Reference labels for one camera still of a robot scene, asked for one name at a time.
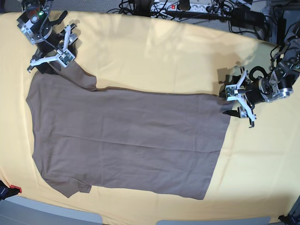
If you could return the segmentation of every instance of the yellow tablecloth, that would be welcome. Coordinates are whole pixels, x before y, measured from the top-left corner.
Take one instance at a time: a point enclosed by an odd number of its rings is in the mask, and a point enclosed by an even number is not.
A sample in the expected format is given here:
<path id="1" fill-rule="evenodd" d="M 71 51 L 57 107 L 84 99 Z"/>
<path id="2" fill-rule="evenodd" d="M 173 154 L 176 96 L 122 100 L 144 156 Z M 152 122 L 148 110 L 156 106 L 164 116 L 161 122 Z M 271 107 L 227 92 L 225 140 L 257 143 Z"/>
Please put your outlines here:
<path id="1" fill-rule="evenodd" d="M 276 221 L 300 195 L 300 82 L 286 100 L 255 108 L 255 128 L 231 118 L 203 201 L 152 192 L 92 187 L 67 199 L 38 173 L 32 120 L 25 99 L 36 47 L 17 28 L 20 14 L 0 16 L 0 180 L 21 196 L 100 214 L 110 225 L 154 225 L 159 220 L 219 220 L 271 216 Z M 218 94 L 219 81 L 244 65 L 268 68 L 273 46 L 205 27 L 137 16 L 71 12 L 61 31 L 77 23 L 76 62 L 99 88 Z"/>

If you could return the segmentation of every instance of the red clip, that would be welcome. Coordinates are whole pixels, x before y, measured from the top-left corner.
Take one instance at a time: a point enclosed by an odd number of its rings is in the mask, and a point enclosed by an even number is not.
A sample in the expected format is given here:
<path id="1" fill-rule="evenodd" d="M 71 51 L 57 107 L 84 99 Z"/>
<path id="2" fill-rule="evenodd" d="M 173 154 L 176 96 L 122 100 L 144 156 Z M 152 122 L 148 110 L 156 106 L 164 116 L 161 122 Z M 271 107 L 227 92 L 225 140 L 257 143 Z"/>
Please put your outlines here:
<path id="1" fill-rule="evenodd" d="M 20 188 L 20 187 L 17 187 L 17 186 L 11 185 L 11 186 L 10 186 L 10 188 L 17 188 L 17 189 L 19 189 L 19 190 L 20 190 L 20 193 L 22 193 L 22 188 Z"/>

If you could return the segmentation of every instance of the gray floor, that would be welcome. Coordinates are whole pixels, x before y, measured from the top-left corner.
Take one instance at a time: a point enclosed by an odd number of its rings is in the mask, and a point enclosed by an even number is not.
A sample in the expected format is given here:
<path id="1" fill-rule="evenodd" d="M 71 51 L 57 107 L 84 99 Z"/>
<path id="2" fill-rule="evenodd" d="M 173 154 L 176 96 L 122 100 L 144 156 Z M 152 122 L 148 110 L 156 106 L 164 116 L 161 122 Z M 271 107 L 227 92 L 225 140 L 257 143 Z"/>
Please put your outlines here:
<path id="1" fill-rule="evenodd" d="M 210 0 L 190 0 L 195 3 L 208 4 Z M 100 12 L 106 13 L 108 10 L 118 8 L 121 0 L 55 0 L 53 3 L 54 10 L 68 10 L 68 11 L 85 11 L 85 12 Z M 21 4 L 17 0 L 6 0 L 6 12 L 20 12 Z M 220 21 L 207 21 L 199 19 L 190 19 L 185 23 L 197 24 L 200 26 L 210 27 L 217 30 L 228 31 L 228 23 Z M 245 34 L 245 36 L 254 37 L 252 34 Z"/>

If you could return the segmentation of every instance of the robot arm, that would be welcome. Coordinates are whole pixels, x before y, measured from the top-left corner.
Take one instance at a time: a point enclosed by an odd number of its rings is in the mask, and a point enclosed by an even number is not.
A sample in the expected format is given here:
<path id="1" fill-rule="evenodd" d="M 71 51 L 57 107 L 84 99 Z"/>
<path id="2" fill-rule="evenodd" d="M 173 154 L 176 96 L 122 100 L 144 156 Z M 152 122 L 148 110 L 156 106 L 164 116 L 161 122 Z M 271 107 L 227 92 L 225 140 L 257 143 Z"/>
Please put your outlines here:
<path id="1" fill-rule="evenodd" d="M 76 25 L 68 25 L 59 34 L 55 33 L 53 26 L 60 24 L 68 12 L 64 11 L 58 20 L 50 21 L 52 4 L 53 0 L 22 0 L 23 14 L 17 19 L 18 27 L 31 44 L 37 46 L 27 69 L 29 72 L 34 67 L 41 73 L 53 72 L 48 62 L 57 61 L 67 67 L 75 59 L 73 43 L 77 35 L 72 30 Z"/>
<path id="2" fill-rule="evenodd" d="M 256 120 L 253 113 L 256 104 L 284 99 L 293 93 L 293 85 L 300 74 L 300 21 L 295 25 L 293 33 L 295 36 L 287 39 L 279 52 L 272 57 L 269 73 L 262 67 L 255 67 L 248 74 L 242 68 L 242 75 L 234 76 L 225 86 L 220 96 L 227 101 L 237 100 L 241 106 L 237 111 L 229 110 L 224 114 L 249 118 L 252 128 Z M 256 71 L 260 71 L 263 76 L 254 78 Z"/>

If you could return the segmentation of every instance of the t-shirt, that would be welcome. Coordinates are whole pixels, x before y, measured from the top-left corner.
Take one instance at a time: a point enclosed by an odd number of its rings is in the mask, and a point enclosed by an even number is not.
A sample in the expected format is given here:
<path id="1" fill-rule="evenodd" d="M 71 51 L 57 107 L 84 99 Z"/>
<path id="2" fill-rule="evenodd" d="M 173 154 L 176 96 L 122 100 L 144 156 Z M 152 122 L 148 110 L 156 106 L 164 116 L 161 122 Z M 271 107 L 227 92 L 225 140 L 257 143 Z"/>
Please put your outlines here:
<path id="1" fill-rule="evenodd" d="M 208 94 L 97 90 L 75 62 L 57 73 L 36 72 L 27 97 L 33 159 L 52 188 L 66 197 L 95 185 L 204 198 L 232 104 Z"/>

